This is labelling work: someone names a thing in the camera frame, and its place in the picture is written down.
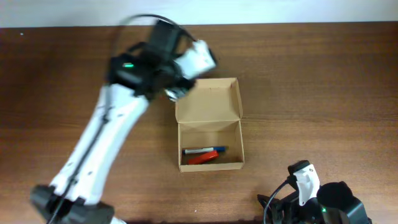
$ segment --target open cardboard box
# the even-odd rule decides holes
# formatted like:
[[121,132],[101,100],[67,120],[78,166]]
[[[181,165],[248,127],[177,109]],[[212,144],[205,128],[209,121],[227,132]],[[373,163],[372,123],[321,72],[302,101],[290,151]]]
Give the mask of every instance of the open cardboard box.
[[[236,78],[198,79],[175,109],[180,171],[241,169],[244,164],[242,114]],[[205,164],[188,165],[188,160],[199,154],[182,154],[182,149],[212,146],[226,146],[227,150]]]

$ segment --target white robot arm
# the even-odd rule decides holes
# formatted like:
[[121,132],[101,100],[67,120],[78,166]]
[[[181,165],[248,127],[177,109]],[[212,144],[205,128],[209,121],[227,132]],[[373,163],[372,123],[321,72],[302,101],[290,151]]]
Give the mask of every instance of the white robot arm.
[[[159,29],[168,26],[164,22],[157,25],[160,28],[158,33],[154,32],[155,35],[159,35]],[[148,108],[156,91],[163,88],[171,100],[177,101],[191,89],[198,76],[216,67],[206,42],[196,40],[183,55],[173,59],[174,62],[166,61],[167,66],[178,67],[175,70],[180,73],[179,77],[173,77],[176,82],[166,82],[162,80],[163,74],[158,75],[160,65],[156,67],[152,63],[149,66],[146,62],[153,58],[158,62],[156,56],[167,58],[168,55],[164,55],[165,49],[153,53],[151,47],[145,49],[148,53],[142,56],[144,60],[139,58],[141,61],[126,54],[120,56],[121,60],[116,62],[123,67],[117,74],[120,79],[102,87],[90,122],[74,152],[49,186],[33,189],[30,199],[48,223],[124,223],[114,218],[113,208],[100,200],[108,172],[127,135]],[[141,67],[130,72],[128,69],[135,65],[126,63],[126,58]],[[164,80],[170,80],[173,75],[163,75],[166,77]]]
[[[345,182],[320,185],[317,172],[309,161],[298,161],[287,169],[290,175],[270,197],[257,195],[264,208],[263,224],[372,224],[363,203]],[[278,191],[287,184],[295,192],[275,199]]]

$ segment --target green led light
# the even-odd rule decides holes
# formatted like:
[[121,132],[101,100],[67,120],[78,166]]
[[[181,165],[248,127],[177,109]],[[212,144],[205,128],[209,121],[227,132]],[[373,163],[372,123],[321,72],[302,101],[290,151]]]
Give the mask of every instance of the green led light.
[[134,65],[132,63],[124,63],[123,67],[124,68],[132,68],[132,67],[134,67]]

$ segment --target wooden table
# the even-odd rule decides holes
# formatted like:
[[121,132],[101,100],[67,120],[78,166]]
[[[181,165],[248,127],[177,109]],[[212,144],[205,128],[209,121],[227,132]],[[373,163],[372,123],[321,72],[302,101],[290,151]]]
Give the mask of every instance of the wooden table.
[[[180,173],[174,105],[156,100],[109,174],[125,220],[232,222],[262,215],[287,166],[345,181],[374,223],[398,220],[398,23],[189,26],[237,77],[246,164]],[[29,190],[69,157],[96,103],[114,27],[1,29],[0,223],[42,223]],[[122,46],[148,28],[129,27]],[[278,198],[290,193],[284,188]]]

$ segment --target black cable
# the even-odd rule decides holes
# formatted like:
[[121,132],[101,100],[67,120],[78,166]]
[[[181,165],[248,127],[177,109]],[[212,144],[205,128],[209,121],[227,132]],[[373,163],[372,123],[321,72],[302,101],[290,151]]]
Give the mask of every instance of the black cable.
[[[163,16],[158,16],[155,14],[138,14],[135,16],[131,16],[126,18],[125,20],[123,20],[119,26],[122,27],[126,27],[129,25],[129,23],[131,21],[133,21],[134,19],[137,19],[139,17],[155,17],[158,19],[162,19],[170,24],[173,24],[174,26],[177,26],[179,29],[183,30],[185,32],[185,34],[191,38],[193,41],[196,41],[196,39],[186,30],[184,29],[182,26],[178,25],[176,22],[172,21],[171,19],[168,19],[166,17]],[[116,56],[116,51],[118,49],[118,44],[119,44],[119,40],[120,40],[120,35],[121,32],[118,32],[117,37],[115,39],[115,41],[113,42],[113,51],[111,53],[111,57]],[[87,150],[85,151],[83,157],[80,159],[78,165],[76,166],[76,169],[73,171],[73,174],[70,176],[69,178],[69,183],[64,191],[64,193],[61,195],[61,199],[57,204],[57,207],[55,208],[52,216],[50,217],[50,219],[47,221],[47,224],[52,224],[55,219],[57,218],[57,215],[60,211],[60,209],[62,208],[63,203],[65,202],[65,197],[68,195],[70,188],[72,187],[73,184],[75,184],[77,182],[77,180],[75,180],[76,176],[79,174],[80,172],[80,168],[82,167],[82,165],[84,164],[84,162],[86,161],[86,158],[88,157],[88,155],[90,154],[95,142],[97,141],[98,137],[100,136],[100,134],[102,133],[105,124],[109,121],[108,116],[109,116],[109,111],[111,109],[111,89],[110,89],[110,83],[107,82],[105,84],[105,113],[102,117],[101,120],[101,124],[97,130],[97,132],[94,135],[94,138],[91,140],[89,146],[87,147]]]
[[269,205],[271,204],[272,199],[276,196],[276,194],[283,188],[285,185],[289,183],[289,179],[285,180],[275,191],[272,193],[272,195],[269,197],[269,200],[267,202],[267,205],[264,207],[264,214],[262,214],[262,224],[266,224],[266,218],[267,218],[267,210]]
[[[178,23],[174,22],[171,19],[168,19],[168,18],[163,17],[163,16],[159,16],[159,15],[156,15],[156,14],[138,14],[138,15],[130,16],[130,17],[127,17],[127,18],[123,19],[118,26],[121,26],[122,28],[125,28],[133,20],[141,18],[141,17],[154,17],[154,18],[162,19],[163,21],[166,21],[166,22],[178,27],[179,29],[183,30],[185,35],[187,35],[192,41],[197,41],[196,38],[194,38],[194,36],[191,35],[191,33],[189,33],[184,27],[182,27]],[[116,56],[116,52],[118,50],[118,45],[119,45],[119,40],[120,40],[121,33],[122,32],[120,30],[119,30],[119,32],[116,33],[116,38],[115,38],[115,40],[113,42],[113,47],[112,47],[112,57]]]

